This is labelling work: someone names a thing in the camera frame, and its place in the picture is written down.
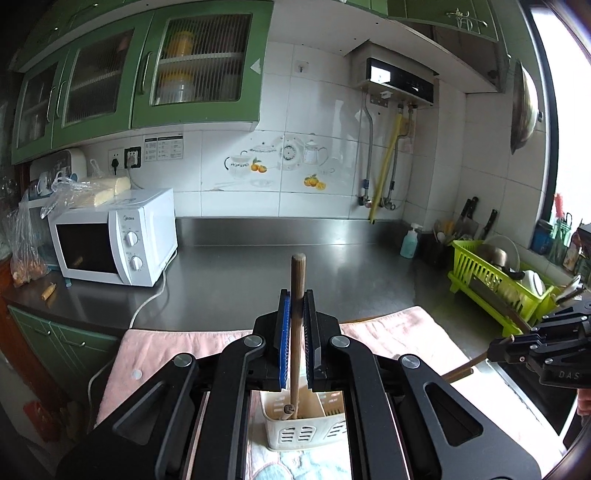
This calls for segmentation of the person's right hand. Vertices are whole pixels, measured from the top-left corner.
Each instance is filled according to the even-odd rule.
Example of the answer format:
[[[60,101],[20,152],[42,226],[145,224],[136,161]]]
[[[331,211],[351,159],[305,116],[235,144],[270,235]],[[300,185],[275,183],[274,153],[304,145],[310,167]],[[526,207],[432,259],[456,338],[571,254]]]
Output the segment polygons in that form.
[[[591,415],[591,389],[577,391],[577,413],[581,417]]]

